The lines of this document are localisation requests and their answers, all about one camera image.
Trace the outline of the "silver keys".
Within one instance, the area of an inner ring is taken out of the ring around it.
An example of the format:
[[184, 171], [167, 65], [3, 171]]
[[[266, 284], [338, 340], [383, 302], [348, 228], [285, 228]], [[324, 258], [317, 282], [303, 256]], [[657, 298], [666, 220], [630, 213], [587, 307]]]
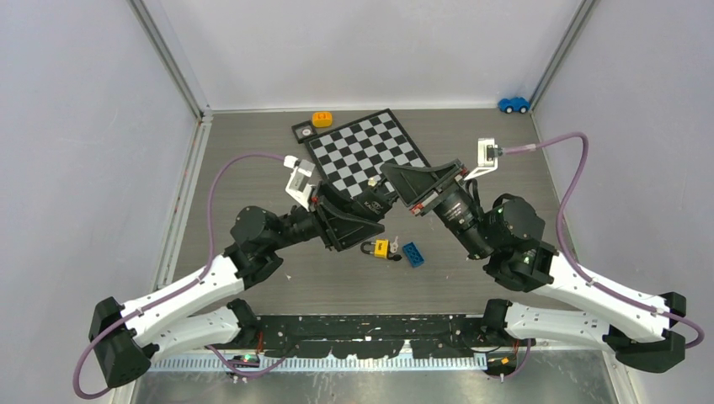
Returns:
[[397, 262], [402, 259], [402, 255], [398, 253], [398, 248], [398, 236], [395, 236], [394, 239], [388, 244], [388, 260]]

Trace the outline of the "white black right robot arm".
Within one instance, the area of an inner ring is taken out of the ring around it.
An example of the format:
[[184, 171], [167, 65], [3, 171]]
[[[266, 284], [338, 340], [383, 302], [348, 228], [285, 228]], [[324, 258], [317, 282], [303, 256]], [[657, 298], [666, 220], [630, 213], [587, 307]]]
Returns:
[[684, 296], [650, 295], [586, 269], [542, 239], [544, 221], [524, 199], [501, 195], [484, 211], [460, 161], [438, 167], [382, 165], [398, 198], [415, 215], [434, 213], [484, 272], [507, 290], [568, 304], [542, 309], [491, 299], [481, 334], [492, 345], [556, 340], [615, 355], [640, 371], [661, 374], [685, 359], [685, 338], [674, 325], [685, 316]]

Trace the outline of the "yellow padlock black shackle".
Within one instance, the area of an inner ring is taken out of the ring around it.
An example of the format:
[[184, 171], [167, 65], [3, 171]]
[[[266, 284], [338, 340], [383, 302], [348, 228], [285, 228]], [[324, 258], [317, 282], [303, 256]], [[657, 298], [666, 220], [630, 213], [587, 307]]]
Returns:
[[376, 239], [373, 242], [362, 242], [360, 251], [376, 258], [388, 259], [390, 253], [389, 241], [387, 239]]

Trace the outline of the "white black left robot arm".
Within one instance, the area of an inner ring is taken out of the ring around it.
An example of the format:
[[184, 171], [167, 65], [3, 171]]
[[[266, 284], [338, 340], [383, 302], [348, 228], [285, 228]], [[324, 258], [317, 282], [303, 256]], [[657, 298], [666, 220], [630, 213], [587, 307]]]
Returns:
[[144, 375], [158, 360], [193, 348], [232, 342], [249, 348], [258, 320], [238, 294], [264, 282], [284, 262], [277, 252], [320, 240], [342, 252], [381, 234], [396, 199], [384, 179], [354, 197], [330, 183], [307, 186], [303, 201], [283, 215], [258, 206], [239, 211], [232, 243], [221, 253], [209, 246], [206, 265], [170, 285], [124, 303], [107, 297], [96, 304], [88, 351], [108, 388]]

